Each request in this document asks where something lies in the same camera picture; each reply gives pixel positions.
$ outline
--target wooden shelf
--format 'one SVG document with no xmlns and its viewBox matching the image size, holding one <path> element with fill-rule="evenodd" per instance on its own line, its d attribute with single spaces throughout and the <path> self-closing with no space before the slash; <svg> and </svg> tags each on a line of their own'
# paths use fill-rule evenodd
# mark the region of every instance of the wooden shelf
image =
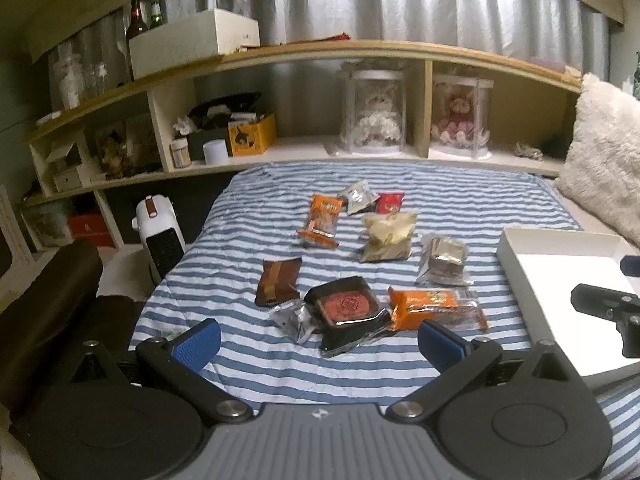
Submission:
<svg viewBox="0 0 640 480">
<path fill-rule="evenodd" d="M 576 94 L 580 93 L 580 80 L 555 72 L 543 66 L 511 57 L 498 56 L 479 50 L 431 43 L 409 41 L 318 41 L 265 46 L 237 52 L 227 56 L 213 56 L 182 66 L 169 68 L 83 102 L 79 107 L 67 110 L 59 118 L 51 120 L 26 135 L 28 142 L 41 139 L 57 129 L 72 124 L 110 104 L 127 99 L 141 92 L 179 80 L 191 79 L 236 68 L 264 64 L 352 57 L 390 57 L 395 59 L 422 59 L 475 66 L 525 77 L 547 83 Z"/>
<path fill-rule="evenodd" d="M 268 162 L 286 162 L 297 160 L 432 160 L 442 164 L 463 167 L 491 168 L 505 171 L 527 171 L 529 173 L 543 176 L 558 176 L 563 161 L 545 158 L 542 162 L 518 158 L 515 155 L 501 151 L 492 150 L 492 156 L 486 160 L 459 160 L 458 158 L 447 156 L 443 153 L 431 150 L 428 159 L 417 155 L 413 146 L 407 146 L 406 151 L 397 155 L 361 155 L 338 150 L 335 155 L 332 147 L 337 144 L 337 137 L 295 137 L 278 139 L 276 145 L 272 146 L 263 155 L 252 156 L 232 156 L 228 163 L 219 166 L 206 166 L 204 161 L 196 160 L 188 168 L 173 170 L 169 172 L 156 171 L 154 173 L 141 173 L 129 178 L 117 180 L 103 180 L 93 182 L 90 186 L 74 189 L 64 193 L 55 193 L 50 196 L 42 194 L 31 197 L 23 205 L 33 206 L 47 202 L 53 202 L 62 198 L 69 198 L 94 190 L 108 189 L 112 187 L 131 186 L 143 182 L 153 182 L 167 180 L 171 178 L 181 178 L 185 176 L 198 176 L 211 173 L 225 173 L 228 171 L 241 171 Z"/>
</svg>

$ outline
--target brown bottle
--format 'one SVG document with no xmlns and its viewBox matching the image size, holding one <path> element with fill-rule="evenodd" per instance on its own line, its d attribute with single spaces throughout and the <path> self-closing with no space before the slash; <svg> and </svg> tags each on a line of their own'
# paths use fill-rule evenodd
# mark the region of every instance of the brown bottle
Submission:
<svg viewBox="0 0 640 480">
<path fill-rule="evenodd" d="M 142 19 L 142 10 L 140 9 L 140 0 L 131 1 L 131 23 L 127 29 L 127 61 L 129 63 L 129 75 L 133 81 L 133 66 L 131 64 L 131 52 L 129 48 L 129 41 L 136 36 L 139 36 L 143 32 L 148 31 L 145 20 Z"/>
</svg>

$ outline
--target blue gripper pad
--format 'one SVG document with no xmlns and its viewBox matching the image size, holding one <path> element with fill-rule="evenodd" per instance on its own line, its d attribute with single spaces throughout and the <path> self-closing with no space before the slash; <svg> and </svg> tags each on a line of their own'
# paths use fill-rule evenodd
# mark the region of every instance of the blue gripper pad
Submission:
<svg viewBox="0 0 640 480">
<path fill-rule="evenodd" d="M 220 350 L 220 325 L 205 319 L 171 341 L 171 355 L 189 370 L 198 373 Z"/>
<path fill-rule="evenodd" d="M 423 321 L 418 328 L 418 348 L 440 373 L 466 357 L 464 340 L 442 325 Z"/>
</svg>

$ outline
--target white cup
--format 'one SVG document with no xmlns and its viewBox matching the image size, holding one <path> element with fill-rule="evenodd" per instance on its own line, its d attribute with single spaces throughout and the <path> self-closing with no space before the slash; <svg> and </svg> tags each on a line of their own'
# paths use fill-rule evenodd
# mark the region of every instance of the white cup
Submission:
<svg viewBox="0 0 640 480">
<path fill-rule="evenodd" d="M 221 166 L 229 162 L 224 139 L 210 140 L 202 145 L 207 166 Z"/>
</svg>

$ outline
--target brown leather sofa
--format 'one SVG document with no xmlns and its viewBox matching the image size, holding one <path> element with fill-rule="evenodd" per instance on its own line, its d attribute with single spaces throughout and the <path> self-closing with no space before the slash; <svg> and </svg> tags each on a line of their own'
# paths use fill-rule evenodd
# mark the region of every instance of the brown leather sofa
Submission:
<svg viewBox="0 0 640 480">
<path fill-rule="evenodd" d="M 31 286 L 0 314 L 0 403 L 10 431 L 78 358 L 87 340 L 127 350 L 142 304 L 125 296 L 98 296 L 102 261 L 96 247 L 76 240 L 61 248 Z"/>
</svg>

